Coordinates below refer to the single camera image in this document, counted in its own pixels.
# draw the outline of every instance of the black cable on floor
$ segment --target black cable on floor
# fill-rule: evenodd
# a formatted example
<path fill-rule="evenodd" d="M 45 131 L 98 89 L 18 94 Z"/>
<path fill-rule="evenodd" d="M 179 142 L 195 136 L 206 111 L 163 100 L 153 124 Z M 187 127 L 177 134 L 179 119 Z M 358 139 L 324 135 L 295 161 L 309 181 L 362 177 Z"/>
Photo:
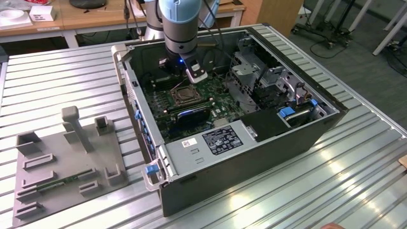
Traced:
<path fill-rule="evenodd" d="M 86 40 L 89 40 L 91 43 L 98 44 L 94 40 L 91 40 L 90 38 L 87 38 L 83 34 L 79 34 L 79 36 L 82 36 L 82 38 L 85 38 Z M 105 44 L 109 41 L 109 36 L 110 36 L 110 31 L 107 34 L 107 37 L 105 39 L 105 41 L 101 44 Z"/>
<path fill-rule="evenodd" d="M 402 65 L 405 66 L 405 68 L 406 68 L 406 65 L 404 64 L 402 60 L 397 57 L 397 55 L 394 54 L 394 52 L 393 52 L 392 50 L 389 50 L 389 49 L 386 49 L 386 51 L 388 51 L 389 54 L 392 54 L 393 57 L 397 58 L 397 60 L 401 62 L 401 64 L 402 64 Z M 400 73 L 405 78 L 407 78 L 407 75 L 405 75 L 405 73 L 402 73 L 402 72 L 398 70 L 398 68 L 393 66 L 389 57 L 390 57 L 390 56 L 386 55 L 386 61 L 388 61 L 389 66 L 392 67 L 392 69 L 393 69 L 397 73 Z"/>
<path fill-rule="evenodd" d="M 94 32 L 93 35 L 85 35 L 85 34 L 83 34 L 83 36 L 85 36 L 85 37 L 94 37 L 97 33 L 98 33 L 98 32 Z"/>
<path fill-rule="evenodd" d="M 321 56 L 321 55 L 318 55 L 318 54 L 314 52 L 313 48 L 314 48 L 314 46 L 317 46 L 318 44 L 322 44 L 322 43 L 325 43 L 325 42 L 326 42 L 326 40 L 320 41 L 320 42 L 317 42 L 314 45 L 310 46 L 310 52 L 313 52 L 313 54 L 314 54 L 316 56 L 318 56 L 318 57 L 321 57 L 321 58 L 324 58 L 324 59 L 333 59 L 336 56 L 338 56 L 340 53 L 342 53 L 342 52 L 348 49 L 348 47 L 345 47 L 345 48 L 344 48 L 338 53 L 336 53 L 333 56 Z"/>

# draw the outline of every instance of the cable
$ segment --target cable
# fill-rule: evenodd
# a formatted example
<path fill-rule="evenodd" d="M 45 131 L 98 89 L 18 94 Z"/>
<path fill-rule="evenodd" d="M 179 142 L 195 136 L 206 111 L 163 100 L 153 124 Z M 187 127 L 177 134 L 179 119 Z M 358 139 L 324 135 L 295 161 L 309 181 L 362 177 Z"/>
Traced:
<path fill-rule="evenodd" d="M 397 57 L 397 55 L 394 54 L 394 52 L 393 51 L 389 51 L 390 52 L 390 54 L 396 57 L 396 59 L 400 61 L 400 63 L 404 65 L 404 67 L 407 69 L 407 66 L 406 66 L 406 64 L 402 62 L 402 60 Z"/>
<path fill-rule="evenodd" d="M 103 41 L 101 44 L 105 44 L 105 43 L 107 42 L 107 40 L 109 40 L 109 35 L 110 35 L 110 31 L 109 31 L 109 34 L 107 34 L 107 37 L 106 37 L 105 41 Z M 79 34 L 79 36 L 81 36 L 82 38 L 85 38 L 86 40 L 89 40 L 90 42 L 93 42 L 94 44 L 98 44 L 94 40 L 91 40 L 90 38 L 87 38 L 83 34 Z"/>
<path fill-rule="evenodd" d="M 219 41 L 217 40 L 215 34 L 213 33 L 211 29 L 207 27 L 205 21 L 201 18 L 198 18 L 198 19 L 199 19 L 199 22 L 203 24 L 205 28 L 209 30 L 214 40 L 217 41 L 217 46 L 219 46 Z"/>
<path fill-rule="evenodd" d="M 330 10 L 332 10 L 332 7 L 333 7 L 333 4 L 334 4 L 336 0 L 332 1 L 330 5 L 329 5 L 329 8 L 326 10 L 326 13 L 324 15 L 324 18 L 326 18 L 326 15 L 329 14 Z"/>
<path fill-rule="evenodd" d="M 83 34 L 83 36 L 85 36 L 85 37 L 94 37 L 97 33 L 98 33 L 98 32 L 94 32 L 93 35 L 85 35 L 85 34 Z"/>
<path fill-rule="evenodd" d="M 338 53 L 336 53 L 333 56 L 321 56 L 321 55 L 318 55 L 318 54 L 314 52 L 313 48 L 314 48 L 316 45 L 322 44 L 324 42 L 326 42 L 326 40 L 317 42 L 317 43 L 316 43 L 314 45 L 312 45 L 312 47 L 310 47 L 310 51 L 313 52 L 313 54 L 314 54 L 316 56 L 324 58 L 324 59 L 332 59 L 332 58 L 334 58 L 336 56 L 338 56 L 340 53 L 342 53 L 342 52 L 348 49 L 348 47 L 345 47 L 345 48 L 344 48 Z"/>
<path fill-rule="evenodd" d="M 109 31 L 109 34 L 107 34 L 107 37 L 106 37 L 105 41 L 102 42 L 103 44 L 109 41 L 109 36 L 110 36 L 110 31 Z"/>
<path fill-rule="evenodd" d="M 142 9 L 142 12 L 143 12 L 145 17 L 147 17 L 146 12 L 145 12 L 145 9 L 143 9 L 143 6 L 142 6 L 141 2 L 138 2 L 138 3 L 139 3 L 139 6 L 141 6 L 141 9 Z"/>
<path fill-rule="evenodd" d="M 139 23 L 138 23 L 138 20 L 137 20 L 137 16 L 135 16 L 135 12 L 134 12 L 134 7 L 133 7 L 133 3 L 131 3 L 131 0 L 129 0 L 129 4 L 130 4 L 130 10 L 133 12 L 133 16 L 134 16 L 134 19 L 135 19 L 135 24 L 137 24 L 137 31 L 138 31 L 138 34 L 139 36 L 142 35 L 142 30 L 139 28 Z"/>
<path fill-rule="evenodd" d="M 308 14 L 306 7 L 305 7 L 305 6 L 304 6 L 304 9 L 305 9 L 305 14 L 306 14 L 306 18 L 308 18 L 306 26 L 309 26 L 309 27 L 313 29 L 313 25 L 312 25 L 312 23 L 310 23 L 310 18 L 309 18 L 309 14 Z"/>
<path fill-rule="evenodd" d="M 396 54 L 393 53 L 393 51 L 389 50 L 389 49 L 386 49 L 386 50 L 388 50 L 388 52 L 398 59 L 398 61 L 401 62 L 401 64 L 406 67 L 406 65 L 402 63 L 401 59 L 396 56 Z M 388 60 L 388 64 L 389 64 L 389 66 L 392 67 L 392 69 L 393 69 L 394 71 L 397 71 L 397 73 L 400 73 L 404 77 L 407 78 L 407 75 L 405 75 L 405 74 L 393 66 L 393 64 L 390 63 L 389 55 L 386 56 L 386 60 Z"/>
<path fill-rule="evenodd" d="M 163 19 L 159 16 L 159 0 L 155 0 L 155 16 L 161 23 L 163 23 Z"/>
<path fill-rule="evenodd" d="M 217 22 L 217 16 L 215 16 L 215 14 L 214 14 L 214 12 L 211 10 L 211 7 L 210 7 L 207 1 L 203 0 L 203 2 L 205 2 L 206 7 L 209 8 L 211 16 L 214 17 L 215 25 L 217 25 L 217 28 L 218 28 L 218 31 L 219 31 L 219 36 L 221 36 L 222 49 L 225 49 L 223 35 L 222 35 L 221 27 L 219 27 L 218 22 Z"/>

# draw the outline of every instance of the aluminum extrusion table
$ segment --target aluminum extrusion table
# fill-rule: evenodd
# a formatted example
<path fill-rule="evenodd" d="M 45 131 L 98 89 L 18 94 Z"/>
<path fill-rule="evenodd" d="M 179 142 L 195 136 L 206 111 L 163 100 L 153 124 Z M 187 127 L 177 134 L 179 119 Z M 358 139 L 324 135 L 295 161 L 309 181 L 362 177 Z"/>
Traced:
<path fill-rule="evenodd" d="M 69 104 L 79 107 L 83 125 L 101 115 L 115 121 L 131 184 L 23 228 L 407 227 L 407 173 L 397 161 L 407 153 L 406 130 L 277 30 L 254 28 L 352 109 L 310 151 L 165 218 L 141 174 L 113 44 L 13 56 L 0 79 L 0 228 L 13 227 L 17 134 L 63 131 L 59 112 Z"/>

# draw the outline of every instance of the wooden desk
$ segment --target wooden desk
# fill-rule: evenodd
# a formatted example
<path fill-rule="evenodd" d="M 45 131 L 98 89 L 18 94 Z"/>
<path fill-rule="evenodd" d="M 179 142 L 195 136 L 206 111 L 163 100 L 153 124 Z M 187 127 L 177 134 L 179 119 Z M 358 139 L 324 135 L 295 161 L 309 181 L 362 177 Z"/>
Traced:
<path fill-rule="evenodd" d="M 65 22 L 61 1 L 65 0 L 54 0 L 51 3 L 57 11 L 55 21 L 34 21 L 33 26 L 0 30 L 0 43 L 63 36 Z"/>
<path fill-rule="evenodd" d="M 34 26 L 7 30 L 5 35 L 2 34 L 3 31 L 0 31 L 0 43 L 63 36 L 69 47 L 77 48 L 79 47 L 78 34 L 127 28 L 123 17 L 123 4 L 123 0 L 109 0 L 106 7 L 85 13 L 86 10 L 75 8 L 69 0 L 55 0 L 53 5 L 58 8 L 57 21 L 34 22 Z M 221 5 L 217 18 L 233 17 L 231 27 L 239 26 L 245 10 L 245 5 L 238 6 L 233 3 Z M 138 17 L 137 21 L 139 27 L 147 26 L 146 17 Z M 38 29 L 50 27 L 59 27 L 59 29 L 55 28 L 54 31 L 49 32 L 38 31 Z M 129 27 L 137 27 L 134 17 L 129 20 Z"/>
<path fill-rule="evenodd" d="M 71 6 L 69 1 L 62 1 L 61 5 L 65 18 L 66 40 L 70 48 L 78 47 L 75 38 L 78 34 L 127 28 L 123 17 L 123 0 L 109 0 L 106 8 L 90 10 L 87 13 L 85 13 L 85 10 Z M 243 5 L 237 6 L 233 3 L 221 5 L 217 17 L 233 17 L 231 27 L 239 26 L 245 9 Z M 147 26 L 146 17 L 138 17 L 137 21 L 139 27 Z M 129 27 L 137 27 L 134 17 L 129 20 Z"/>

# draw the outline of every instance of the metal frame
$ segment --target metal frame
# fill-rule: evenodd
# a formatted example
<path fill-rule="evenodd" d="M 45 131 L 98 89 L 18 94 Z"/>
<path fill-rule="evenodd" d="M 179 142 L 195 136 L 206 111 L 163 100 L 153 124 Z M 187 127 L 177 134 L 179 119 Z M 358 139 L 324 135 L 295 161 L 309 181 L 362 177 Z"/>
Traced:
<path fill-rule="evenodd" d="M 369 106 L 370 110 L 393 125 L 393 127 L 402 133 L 405 137 L 407 137 L 407 130 L 374 106 L 370 101 L 368 101 L 366 98 L 362 97 L 362 95 L 333 74 L 333 72 L 330 72 L 330 70 L 325 68 L 325 66 L 317 62 L 294 43 L 290 42 L 290 40 L 279 33 L 277 29 L 269 27 L 269 30 L 281 35 L 281 39 L 287 42 L 287 45 L 297 49 L 298 52 L 312 60 L 313 64 L 316 64 L 326 72 L 326 74 L 330 75 L 332 80 L 337 81 L 338 84 L 354 95 L 354 97 L 362 101 L 364 105 Z"/>
<path fill-rule="evenodd" d="M 243 10 L 237 10 L 234 12 L 217 14 L 217 18 L 233 17 L 231 27 L 237 27 L 241 25 L 242 15 L 243 15 Z M 146 27 L 147 22 L 141 21 L 138 23 L 138 25 L 139 25 L 139 27 Z M 130 23 L 129 27 L 135 28 L 137 24 Z M 98 26 L 98 27 L 73 29 L 73 30 L 59 30 L 59 31 L 33 33 L 33 34 L 25 34 L 25 35 L 5 36 L 5 37 L 0 37 L 0 43 L 27 41 L 27 40 L 34 40 L 34 39 L 41 39 L 41 38 L 50 38 L 50 37 L 65 37 L 69 47 L 78 48 L 79 47 L 79 44 L 77 41 L 78 34 L 90 33 L 90 32 L 111 31 L 111 30 L 122 30 L 126 28 L 127 28 L 126 24 L 118 24 L 118 25 Z"/>
<path fill-rule="evenodd" d="M 406 217 L 402 217 L 407 203 L 405 188 L 407 175 L 406 168 L 397 161 L 407 152 L 406 131 L 275 29 L 262 24 L 250 27 L 257 29 L 321 86 L 352 109 L 340 125 L 324 135 L 309 152 L 191 206 L 179 214 L 165 218 L 159 195 L 147 191 L 143 182 L 141 169 L 145 161 L 129 114 L 125 114 L 125 110 L 117 111 L 117 107 L 106 106 L 103 112 L 109 112 L 107 114 L 117 118 L 115 126 L 131 185 L 34 222 L 29 225 L 30 228 L 47 228 L 50 225 L 54 228 L 121 227 L 126 229 L 191 227 L 223 229 L 234 228 L 237 225 L 259 228 L 321 228 L 330 222 L 337 222 L 346 228 L 362 228 L 364 225 L 369 227 L 374 223 L 374 228 L 407 226 Z M 14 62 L 11 66 L 23 66 L 35 62 L 57 64 L 61 65 L 61 69 L 55 70 L 57 73 L 49 74 L 53 82 L 61 81 L 74 72 L 78 79 L 89 77 L 83 74 L 89 68 L 78 66 L 75 69 L 67 69 L 67 62 L 75 61 L 73 57 L 98 53 L 103 47 L 105 51 L 110 52 L 111 45 L 102 44 L 13 56 L 10 63 Z M 110 53 L 99 53 L 99 55 L 111 59 Z M 102 71 L 97 77 L 109 72 L 115 74 L 113 62 L 101 64 L 95 71 Z M 26 78 L 9 80 L 7 83 L 21 81 L 29 84 L 27 80 L 31 79 L 49 81 L 46 75 L 31 76 L 33 73 L 34 71 L 30 71 Z M 75 87 L 74 84 L 82 83 L 73 82 L 69 78 L 65 80 L 70 85 L 61 85 L 59 89 Z M 119 84 L 109 87 L 118 90 L 111 94 L 115 95 L 118 99 L 115 104 L 118 104 L 122 97 Z M 10 84 L 5 90 L 14 90 L 14 88 Z M 114 98 L 110 94 L 90 95 L 93 98 L 87 100 L 113 103 Z M 85 98 L 77 100 L 79 103 L 83 101 L 86 101 Z M 10 107 L 2 110 L 3 120 L 0 121 L 3 122 L 6 118 L 14 117 L 6 115 L 6 108 L 10 110 Z M 95 112 L 102 110 L 91 111 L 90 115 L 95 115 Z M 21 117 L 26 115 L 27 120 L 37 118 L 27 116 L 29 113 L 18 115 Z M 53 129 L 54 127 L 47 127 L 41 132 L 50 134 Z M 13 227 L 17 157 L 14 144 L 14 139 L 0 139 L 0 228 Z"/>
<path fill-rule="evenodd" d="M 393 26 L 394 22 L 398 20 L 398 18 L 402 15 L 402 12 L 406 10 L 407 8 L 407 1 L 404 5 L 404 7 L 401 8 L 401 10 L 398 11 L 398 13 L 394 16 L 394 19 L 392 20 L 392 22 L 388 24 L 385 30 L 389 30 L 390 27 Z M 394 29 L 390 31 L 390 33 L 388 34 L 388 36 L 385 37 L 382 43 L 378 45 L 377 49 L 374 50 L 374 55 L 378 56 L 378 54 L 382 52 L 384 48 L 388 46 L 388 44 L 390 43 L 392 39 L 394 38 L 396 34 L 400 32 L 402 26 L 406 24 L 407 22 L 407 12 L 405 12 L 405 15 L 402 16 L 402 18 L 400 19 L 400 22 L 397 23 L 397 25 L 394 26 Z"/>

